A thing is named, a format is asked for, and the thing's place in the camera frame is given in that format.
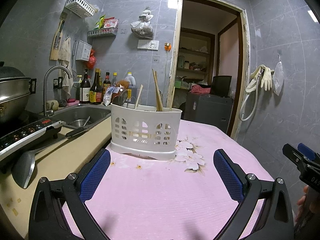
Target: beige countertop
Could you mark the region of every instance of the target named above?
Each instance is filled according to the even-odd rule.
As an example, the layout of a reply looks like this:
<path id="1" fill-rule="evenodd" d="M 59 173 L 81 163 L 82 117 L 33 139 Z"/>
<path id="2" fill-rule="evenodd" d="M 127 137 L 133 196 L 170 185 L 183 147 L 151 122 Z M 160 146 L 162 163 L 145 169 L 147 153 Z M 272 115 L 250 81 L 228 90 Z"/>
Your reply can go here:
<path id="1" fill-rule="evenodd" d="M 59 136 L 69 131 L 71 129 L 62 127 Z M 40 152 L 36 155 L 32 181 L 26 189 L 14 182 L 10 171 L 0 174 L 0 204 L 23 238 L 28 235 L 30 208 L 38 180 L 41 177 L 64 179 L 71 172 L 79 172 L 110 138 L 111 117 L 68 143 L 63 140 Z"/>

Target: silver screw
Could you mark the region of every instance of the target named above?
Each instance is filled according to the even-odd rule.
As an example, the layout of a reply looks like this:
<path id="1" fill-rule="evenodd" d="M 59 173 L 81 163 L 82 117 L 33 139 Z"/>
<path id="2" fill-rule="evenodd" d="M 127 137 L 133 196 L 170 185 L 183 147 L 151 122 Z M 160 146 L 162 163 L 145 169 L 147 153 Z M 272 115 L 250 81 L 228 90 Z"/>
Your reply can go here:
<path id="1" fill-rule="evenodd" d="M 70 173 L 70 174 L 68 175 L 68 179 L 73 180 L 73 179 L 76 178 L 76 176 L 77 176 L 77 174 L 75 174 L 75 173 Z"/>
<path id="2" fill-rule="evenodd" d="M 41 178 L 39 179 L 39 182 L 40 182 L 40 183 L 44 183 L 44 182 L 45 182 L 45 179 L 46 179 L 45 177 L 41 177 Z"/>
<path id="3" fill-rule="evenodd" d="M 278 178 L 278 179 L 277 179 L 277 182 L 278 182 L 279 184 L 283 184 L 283 179 Z"/>
<path id="4" fill-rule="evenodd" d="M 256 176 L 252 173 L 248 174 L 248 178 L 249 180 L 255 180 L 256 179 Z"/>

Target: faucet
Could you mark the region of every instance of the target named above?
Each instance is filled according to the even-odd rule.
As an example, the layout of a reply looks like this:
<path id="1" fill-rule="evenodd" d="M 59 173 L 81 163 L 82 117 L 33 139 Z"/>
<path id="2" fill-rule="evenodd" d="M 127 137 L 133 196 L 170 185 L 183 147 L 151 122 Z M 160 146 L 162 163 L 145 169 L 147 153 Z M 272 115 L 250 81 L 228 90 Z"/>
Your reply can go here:
<path id="1" fill-rule="evenodd" d="M 46 110 L 46 102 L 47 102 L 47 81 L 48 81 L 48 76 L 49 74 L 56 70 L 56 69 L 62 69 L 64 70 L 67 75 L 68 75 L 68 78 L 71 78 L 72 74 L 71 72 L 64 66 L 61 66 L 61 65 L 57 65 L 57 66 L 54 66 L 52 68 L 50 68 L 47 73 L 44 75 L 44 81 L 43 81 L 43 115 L 44 116 L 48 116 L 48 115 L 53 115 L 54 114 L 54 111 L 51 109 L 51 110 Z"/>

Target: stainless steel sink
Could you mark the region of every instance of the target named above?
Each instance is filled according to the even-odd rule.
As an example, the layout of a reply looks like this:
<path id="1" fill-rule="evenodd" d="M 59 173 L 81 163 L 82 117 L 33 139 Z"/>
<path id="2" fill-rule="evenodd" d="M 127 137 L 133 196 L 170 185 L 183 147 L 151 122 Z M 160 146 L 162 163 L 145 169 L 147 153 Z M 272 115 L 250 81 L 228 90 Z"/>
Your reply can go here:
<path id="1" fill-rule="evenodd" d="M 91 128 L 111 116 L 111 107 L 78 104 L 56 111 L 53 115 L 55 119 L 65 121 L 64 126 L 71 129 L 79 127 L 70 125 L 70 123 L 79 119 L 86 120 L 89 116 L 89 121 L 92 124 L 86 125 L 86 127 Z"/>

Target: pink tablecloth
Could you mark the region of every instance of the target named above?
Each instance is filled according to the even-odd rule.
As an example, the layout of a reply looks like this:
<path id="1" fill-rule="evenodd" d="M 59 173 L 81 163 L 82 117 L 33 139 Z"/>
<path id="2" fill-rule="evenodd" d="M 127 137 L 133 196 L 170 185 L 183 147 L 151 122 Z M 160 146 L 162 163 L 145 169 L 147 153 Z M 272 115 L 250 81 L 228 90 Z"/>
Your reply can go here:
<path id="1" fill-rule="evenodd" d="M 257 159 L 218 128 L 181 120 L 172 161 L 111 154 L 111 165 L 92 199 L 95 220 L 112 240 L 212 240 L 237 207 L 212 161 L 224 149 L 244 172 L 273 180 Z M 259 214 L 259 201 L 243 236 Z M 81 236 L 63 207 L 72 232 Z"/>

